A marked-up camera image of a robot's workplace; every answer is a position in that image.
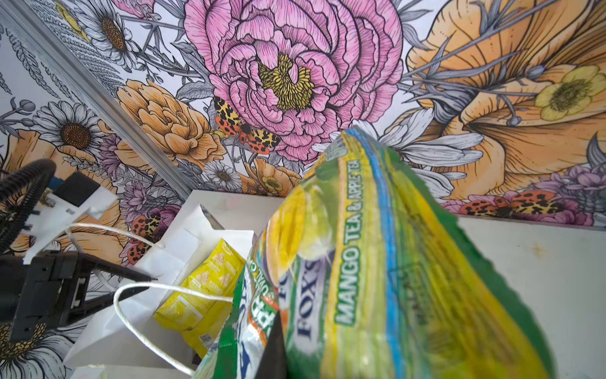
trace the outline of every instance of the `paper bag handle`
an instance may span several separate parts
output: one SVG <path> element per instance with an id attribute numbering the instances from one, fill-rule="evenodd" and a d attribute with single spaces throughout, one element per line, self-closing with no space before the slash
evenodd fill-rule
<path id="1" fill-rule="evenodd" d="M 155 283 L 155 282 L 150 282 L 150 281 L 125 284 L 124 286 L 121 286 L 120 288 L 118 288 L 116 290 L 116 293 L 114 293 L 114 308 L 116 309 L 116 314 L 118 315 L 120 320 L 122 320 L 124 325 L 126 325 L 126 327 L 129 328 L 131 332 L 133 332 L 133 334 L 139 339 L 139 341 L 141 341 L 151 351 L 156 353 L 160 358 L 162 358 L 166 362 L 170 363 L 177 370 L 192 377 L 193 374 L 195 373 L 192 369 L 185 366 L 184 364 L 182 364 L 178 360 L 174 359 L 173 357 L 169 356 L 162 349 L 160 349 L 159 347 L 154 345 L 146 336 L 143 335 L 143 333 L 141 333 L 140 331 L 135 329 L 134 325 L 132 325 L 131 322 L 126 319 L 126 316 L 122 312 L 122 309 L 120 309 L 120 305 L 119 305 L 120 294 L 122 294 L 123 291 L 125 291 L 129 288 L 137 288 L 137 287 L 154 287 L 154 288 L 168 289 L 168 290 L 173 290 L 173 291 L 177 291 L 177 292 L 187 293 L 189 295 L 201 297 L 203 299 L 226 301 L 228 303 L 232 303 L 233 298 L 226 297 L 226 296 L 207 295 L 205 293 L 194 291 L 194 290 L 191 290 L 188 288 L 183 288 L 183 287 L 179 287 L 179 286 L 171 286 L 168 284 Z"/>

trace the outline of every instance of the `floral wallpaper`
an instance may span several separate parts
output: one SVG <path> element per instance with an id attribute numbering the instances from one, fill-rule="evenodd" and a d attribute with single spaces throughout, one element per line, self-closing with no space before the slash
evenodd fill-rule
<path id="1" fill-rule="evenodd" d="M 606 225 L 605 1 L 27 2 L 202 189 L 286 196 L 357 124 L 454 213 Z"/>
<path id="2" fill-rule="evenodd" d="M 78 220 L 129 230 L 157 241 L 180 210 L 171 187 L 132 151 L 79 99 L 8 27 L 0 24 L 0 166 L 1 175 L 40 158 L 52 159 L 55 176 L 66 179 L 79 171 L 118 195 L 96 220 Z M 0 230 L 10 222 L 23 190 L 0 204 Z M 84 252 L 130 266 L 145 254 L 138 240 L 94 228 L 72 228 Z M 23 254 L 35 241 L 21 235 L 4 254 Z M 52 244 L 56 250 L 75 250 L 67 236 Z M 116 282 L 118 278 L 109 277 Z M 107 291 L 91 278 L 87 298 Z M 47 330 L 38 325 L 32 340 L 8 343 L 9 326 L 0 326 L 0 378 L 66 378 L 71 370 L 62 360 L 86 327 L 87 321 Z"/>

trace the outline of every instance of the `yellow package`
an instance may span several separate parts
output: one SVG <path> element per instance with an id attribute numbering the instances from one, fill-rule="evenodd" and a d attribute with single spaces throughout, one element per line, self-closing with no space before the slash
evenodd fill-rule
<path id="1" fill-rule="evenodd" d="M 214 296 L 233 296 L 245 260 L 224 240 L 192 272 L 181 287 Z M 175 292 L 154 314 L 160 325 L 181 333 L 200 358 L 219 335 L 231 304 Z"/>

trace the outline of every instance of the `daisy center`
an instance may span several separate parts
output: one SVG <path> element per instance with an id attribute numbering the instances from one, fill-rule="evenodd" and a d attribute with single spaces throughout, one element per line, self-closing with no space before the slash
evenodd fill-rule
<path id="1" fill-rule="evenodd" d="M 110 40 L 112 45 L 120 50 L 126 51 L 126 42 L 124 41 L 124 34 L 118 29 L 114 20 L 110 18 L 104 18 L 101 21 L 101 30 L 103 30 L 103 34 Z"/>
<path id="2" fill-rule="evenodd" d="M 90 145 L 90 132 L 80 124 L 73 122 L 65 124 L 60 133 L 64 144 L 73 146 L 78 150 L 84 150 Z"/>
<path id="3" fill-rule="evenodd" d="M 36 325 L 34 337 L 29 341 L 9 343 L 8 335 L 10 334 L 10 325 L 0 326 L 0 360 L 9 360 L 16 358 L 27 351 L 36 347 L 38 340 L 42 337 L 42 333 L 46 329 L 46 324 Z"/>
<path id="4" fill-rule="evenodd" d="M 227 172 L 225 171 L 220 171 L 217 173 L 217 177 L 221 180 L 223 180 L 224 182 L 230 182 L 231 181 L 231 177 L 228 175 Z"/>

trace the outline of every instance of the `plastic packaging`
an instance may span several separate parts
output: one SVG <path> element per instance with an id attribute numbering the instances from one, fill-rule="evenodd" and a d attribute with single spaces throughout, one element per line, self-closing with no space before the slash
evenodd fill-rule
<path id="1" fill-rule="evenodd" d="M 531 313 L 408 164 L 341 133 L 253 246 L 214 378 L 253 378 L 279 314 L 291 378 L 548 378 Z"/>
<path id="2" fill-rule="evenodd" d="M 221 240 L 200 267 L 181 283 L 181 287 L 230 297 L 244 263 L 237 251 Z M 163 327 L 181 333 L 185 342 L 203 358 L 219 335 L 230 310 L 231 305 L 223 301 L 174 293 L 160 306 L 154 318 Z"/>

